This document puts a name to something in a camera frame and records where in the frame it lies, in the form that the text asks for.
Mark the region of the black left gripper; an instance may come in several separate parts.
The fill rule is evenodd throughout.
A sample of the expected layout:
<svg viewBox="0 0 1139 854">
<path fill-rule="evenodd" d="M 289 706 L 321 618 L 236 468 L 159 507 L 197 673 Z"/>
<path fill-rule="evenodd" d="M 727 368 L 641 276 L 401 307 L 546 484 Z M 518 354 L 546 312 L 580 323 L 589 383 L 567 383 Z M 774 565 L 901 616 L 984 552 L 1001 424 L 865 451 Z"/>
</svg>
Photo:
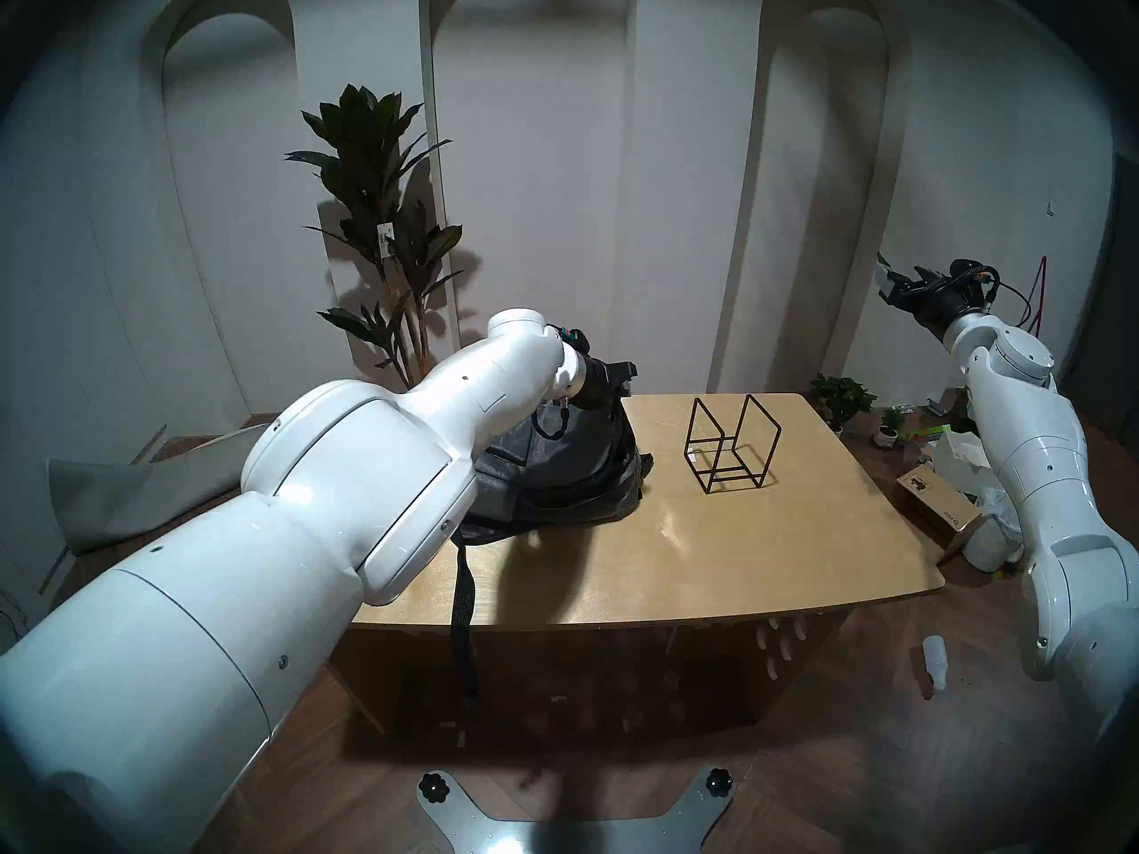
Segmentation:
<svg viewBox="0 0 1139 854">
<path fill-rule="evenodd" d="M 637 366 L 631 361 L 606 363 L 590 355 L 582 356 L 584 381 L 572 396 L 572 405 L 595 411 L 612 407 L 624 392 L 631 392 L 631 380 L 637 377 Z"/>
</svg>

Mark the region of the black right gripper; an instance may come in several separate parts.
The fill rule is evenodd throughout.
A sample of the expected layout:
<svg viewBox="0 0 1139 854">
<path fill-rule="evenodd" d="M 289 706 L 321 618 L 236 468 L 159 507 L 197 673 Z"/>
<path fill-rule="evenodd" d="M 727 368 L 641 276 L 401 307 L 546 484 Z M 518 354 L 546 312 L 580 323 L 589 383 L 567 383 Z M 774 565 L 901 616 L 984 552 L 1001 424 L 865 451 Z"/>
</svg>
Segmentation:
<svg viewBox="0 0 1139 854">
<path fill-rule="evenodd" d="M 899 309 L 925 328 L 948 328 L 970 314 L 970 276 L 941 276 L 916 265 L 906 274 L 894 272 L 883 254 L 876 254 L 876 287 L 887 305 Z"/>
</svg>

